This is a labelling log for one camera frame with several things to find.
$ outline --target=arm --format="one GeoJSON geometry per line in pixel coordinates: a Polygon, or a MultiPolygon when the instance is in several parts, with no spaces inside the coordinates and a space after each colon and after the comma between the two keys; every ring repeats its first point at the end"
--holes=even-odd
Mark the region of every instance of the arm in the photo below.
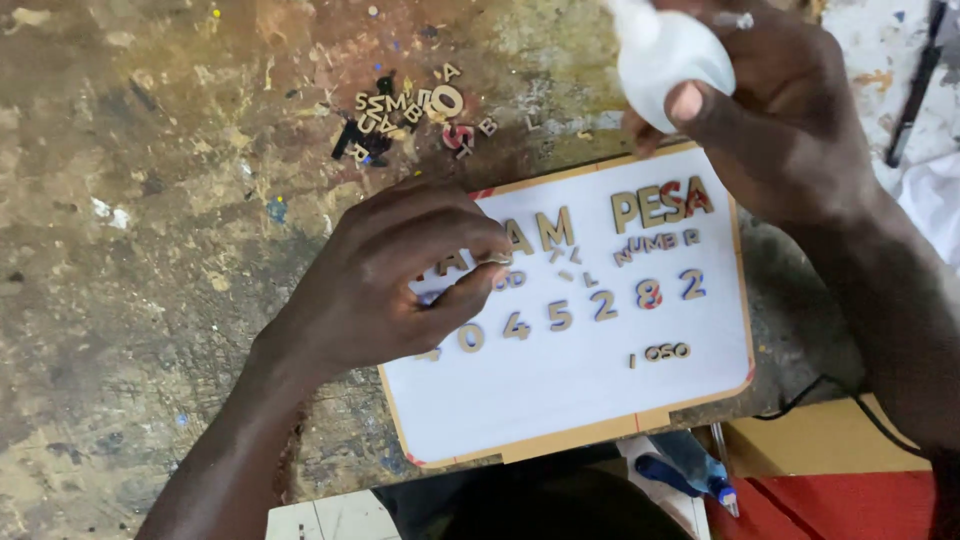
{"type": "MultiPolygon", "coordinates": [[[[804,249],[840,305],[877,399],[931,459],[933,537],[960,534],[960,282],[873,174],[840,47],[759,0],[654,0],[696,14],[749,12],[749,31],[714,31],[737,92],[679,84],[665,111],[700,143],[737,202],[804,249]]],[[[663,137],[625,115],[637,150],[663,137]]]]}
{"type": "Polygon", "coordinates": [[[290,301],[253,341],[223,409],[136,537],[263,538],[300,403],[349,369],[432,351],[480,312],[508,271],[481,264],[421,305],[408,283],[461,248],[486,259],[509,253],[511,243],[457,187],[401,183],[348,210],[290,301]]]}

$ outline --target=white board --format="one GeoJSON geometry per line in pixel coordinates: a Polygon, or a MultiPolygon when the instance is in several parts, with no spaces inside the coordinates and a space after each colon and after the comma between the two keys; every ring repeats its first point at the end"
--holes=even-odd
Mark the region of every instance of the white board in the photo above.
{"type": "MultiPolygon", "coordinates": [[[[692,148],[520,189],[505,186],[477,204],[501,223],[515,219],[535,253],[514,253],[512,269],[522,272],[525,282],[493,292],[470,321],[484,334],[479,351],[465,352],[454,332],[440,345],[437,361],[405,357],[382,366],[404,450],[408,457],[416,457],[415,462],[473,454],[625,414],[708,401],[705,397],[729,392],[748,379],[749,319],[739,244],[733,236],[735,216],[703,150],[692,148]],[[691,177],[702,180],[712,212],[697,208],[677,223],[648,229],[636,218],[624,225],[624,233],[616,233],[614,194],[678,181],[681,187],[673,195],[685,198],[691,177]],[[561,207],[569,213],[573,245],[561,238],[564,255],[551,263],[552,252],[541,246],[535,214],[543,212],[557,225],[561,207]],[[691,230],[698,231],[699,242],[690,237],[684,241],[684,232],[691,230]],[[633,261],[622,266],[614,260],[613,253],[622,252],[630,238],[668,233],[676,235],[672,249],[632,254],[633,261]],[[570,260],[574,247],[579,247],[581,264],[570,260]],[[706,294],[684,300],[691,279],[682,280],[681,274],[691,269],[703,274],[702,283],[695,283],[692,290],[706,294]],[[560,271],[571,274],[573,282],[562,278],[560,271]],[[585,272],[598,284],[588,288],[585,272]],[[637,285],[648,279],[659,281],[662,295],[652,309],[637,303],[637,285]],[[594,320],[600,304],[591,297],[598,291],[612,293],[615,318],[594,320]],[[567,302],[564,311],[572,315],[572,323],[563,331],[551,331],[548,305],[560,301],[567,302]],[[515,312],[519,322],[529,326],[526,339],[503,337],[515,312]],[[687,357],[655,362],[645,358],[650,347],[679,343],[687,345],[687,357]],[[635,369],[630,368],[630,354],[636,355],[635,369]]],[[[620,211],[627,208],[621,205],[620,211]]],[[[668,210],[661,206],[649,214],[656,217],[668,210]]],[[[463,253],[472,268],[473,261],[463,253]]],[[[411,288],[418,294],[442,291],[464,273],[450,268],[441,277],[430,270],[411,288]]]]}

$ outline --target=sign board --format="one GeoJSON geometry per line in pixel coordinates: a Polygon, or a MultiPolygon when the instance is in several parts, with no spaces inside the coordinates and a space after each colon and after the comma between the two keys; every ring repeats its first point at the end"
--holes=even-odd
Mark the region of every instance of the sign board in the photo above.
{"type": "MultiPolygon", "coordinates": [[[[703,150],[488,189],[512,274],[427,355],[380,366],[407,457],[513,461],[669,424],[753,376],[735,207],[703,150]]],[[[452,254],[425,302],[474,267],[452,254]]]]}

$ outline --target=paint-stained table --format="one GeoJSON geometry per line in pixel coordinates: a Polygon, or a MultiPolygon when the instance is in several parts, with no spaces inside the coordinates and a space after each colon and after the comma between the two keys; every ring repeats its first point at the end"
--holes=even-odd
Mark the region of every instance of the paint-stained table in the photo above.
{"type": "MultiPolygon", "coordinates": [[[[129,537],[351,205],[418,171],[473,190],[628,150],[597,3],[372,4],[5,5],[4,538],[129,537]],[[499,125],[472,156],[424,117],[375,162],[331,157],[358,91],[394,70],[397,88],[430,88],[445,62],[462,71],[456,120],[499,125]]],[[[741,233],[756,382],[677,427],[774,408],[821,369],[859,373],[798,249],[746,214],[741,233]]],[[[308,413],[290,500],[426,474],[400,454],[376,370],[308,413]]]]}

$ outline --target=white plastic bottle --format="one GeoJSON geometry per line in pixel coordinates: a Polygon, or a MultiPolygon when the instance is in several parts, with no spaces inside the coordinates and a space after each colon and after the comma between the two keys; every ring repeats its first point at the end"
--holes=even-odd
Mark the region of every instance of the white plastic bottle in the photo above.
{"type": "Polygon", "coordinates": [[[620,38],[620,84],[631,107],[652,126],[676,133],[663,102],[683,81],[697,79],[733,94],[730,56],[705,24],[683,12],[659,12],[649,0],[608,0],[608,5],[620,38]]]}

